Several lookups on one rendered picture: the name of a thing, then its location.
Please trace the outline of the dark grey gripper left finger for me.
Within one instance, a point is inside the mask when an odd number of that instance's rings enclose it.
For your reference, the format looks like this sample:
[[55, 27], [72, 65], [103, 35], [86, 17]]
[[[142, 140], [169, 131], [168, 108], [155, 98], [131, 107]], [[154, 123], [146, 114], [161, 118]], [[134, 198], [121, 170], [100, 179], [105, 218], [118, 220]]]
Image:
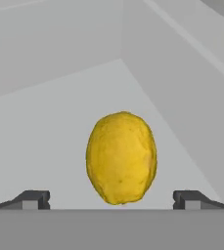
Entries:
[[3, 210], [49, 210], [49, 190], [25, 190], [12, 200], [0, 203]]

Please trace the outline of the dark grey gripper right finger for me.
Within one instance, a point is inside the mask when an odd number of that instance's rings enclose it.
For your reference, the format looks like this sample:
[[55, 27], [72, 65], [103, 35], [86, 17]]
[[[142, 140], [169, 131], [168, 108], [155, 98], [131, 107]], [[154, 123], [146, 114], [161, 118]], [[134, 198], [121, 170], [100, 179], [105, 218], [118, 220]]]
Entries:
[[174, 210], [224, 209], [224, 203], [209, 199], [198, 190], [174, 190]]

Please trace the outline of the yellow lemon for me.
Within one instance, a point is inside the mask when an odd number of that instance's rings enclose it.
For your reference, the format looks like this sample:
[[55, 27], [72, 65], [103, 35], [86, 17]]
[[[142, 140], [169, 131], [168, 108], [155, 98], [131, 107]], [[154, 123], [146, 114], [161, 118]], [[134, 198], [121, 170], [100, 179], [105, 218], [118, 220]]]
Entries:
[[86, 171], [105, 202], [120, 205], [142, 199], [157, 173], [150, 126], [126, 111], [101, 118], [88, 140]]

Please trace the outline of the white fridge interior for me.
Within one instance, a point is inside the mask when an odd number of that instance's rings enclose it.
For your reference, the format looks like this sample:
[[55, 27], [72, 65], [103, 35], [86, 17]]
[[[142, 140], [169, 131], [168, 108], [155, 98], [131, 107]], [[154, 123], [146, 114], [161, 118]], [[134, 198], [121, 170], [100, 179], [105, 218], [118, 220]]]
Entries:
[[0, 2], [0, 202], [47, 189], [55, 209], [102, 209], [85, 151], [126, 110], [157, 142], [139, 202], [176, 189], [224, 202], [224, 17], [202, 0]]

